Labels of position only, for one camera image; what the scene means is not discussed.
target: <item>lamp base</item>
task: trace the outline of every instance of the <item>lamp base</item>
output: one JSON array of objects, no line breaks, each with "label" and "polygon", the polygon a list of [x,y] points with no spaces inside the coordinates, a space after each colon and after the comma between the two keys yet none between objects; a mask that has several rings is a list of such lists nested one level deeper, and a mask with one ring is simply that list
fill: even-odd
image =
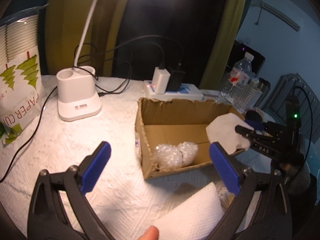
[{"label": "lamp base", "polygon": [[94,116],[101,111],[101,108],[102,104],[97,92],[91,98],[71,103],[62,103],[58,99],[59,117],[67,122]]}]

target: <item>tablecloth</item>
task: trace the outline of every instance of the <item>tablecloth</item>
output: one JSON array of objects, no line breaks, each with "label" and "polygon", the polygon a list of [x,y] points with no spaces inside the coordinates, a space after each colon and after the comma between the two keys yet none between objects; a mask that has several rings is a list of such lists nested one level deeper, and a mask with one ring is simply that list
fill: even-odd
[{"label": "tablecloth", "polygon": [[[49,93],[57,84],[55,76],[43,76]],[[99,78],[107,90],[123,80]],[[58,116],[56,93],[47,102],[34,139],[17,156],[11,172],[0,184],[0,201],[13,222],[26,235],[29,202],[38,173],[66,170],[90,155],[101,141],[108,141],[112,156],[93,192],[86,195],[93,210],[117,240],[136,240],[153,221],[188,199],[216,173],[212,167],[145,181],[135,154],[134,123],[137,100],[143,97],[141,81],[131,81],[119,95],[101,97],[102,111],[90,118],[64,122]],[[0,177],[5,173],[16,150],[31,136],[39,117],[0,156]],[[81,230],[70,204],[62,194],[70,221]]]}]

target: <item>black charger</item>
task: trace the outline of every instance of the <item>black charger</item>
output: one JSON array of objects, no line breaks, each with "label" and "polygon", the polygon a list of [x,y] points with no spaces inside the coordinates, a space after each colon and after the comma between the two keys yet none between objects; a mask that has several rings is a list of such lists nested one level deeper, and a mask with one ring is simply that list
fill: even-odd
[{"label": "black charger", "polygon": [[185,71],[181,68],[181,63],[178,64],[177,67],[167,66],[167,71],[170,73],[170,79],[167,85],[166,91],[177,92],[180,89],[183,78],[186,74]]}]

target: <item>white basket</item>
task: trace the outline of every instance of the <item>white basket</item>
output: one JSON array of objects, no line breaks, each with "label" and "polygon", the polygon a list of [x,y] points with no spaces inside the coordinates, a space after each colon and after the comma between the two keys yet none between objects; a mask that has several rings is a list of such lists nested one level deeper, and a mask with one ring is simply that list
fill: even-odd
[{"label": "white basket", "polygon": [[259,97],[262,95],[262,92],[257,89],[256,86],[253,87],[252,83],[253,82],[247,84],[241,95],[234,101],[235,108],[241,112],[253,107],[258,101]]}]

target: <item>blue wall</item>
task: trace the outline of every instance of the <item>blue wall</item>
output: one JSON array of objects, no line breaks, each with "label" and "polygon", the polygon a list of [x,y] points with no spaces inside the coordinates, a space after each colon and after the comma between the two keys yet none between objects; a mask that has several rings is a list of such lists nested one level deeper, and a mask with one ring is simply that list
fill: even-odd
[{"label": "blue wall", "polygon": [[[281,75],[299,73],[320,98],[320,27],[289,0],[266,2],[296,21],[301,26],[300,31],[265,10],[262,10],[259,25],[255,25],[260,8],[251,7],[236,39],[250,39],[249,46],[266,58],[259,77],[268,80],[271,89]],[[319,140],[316,148],[320,153]]]}]

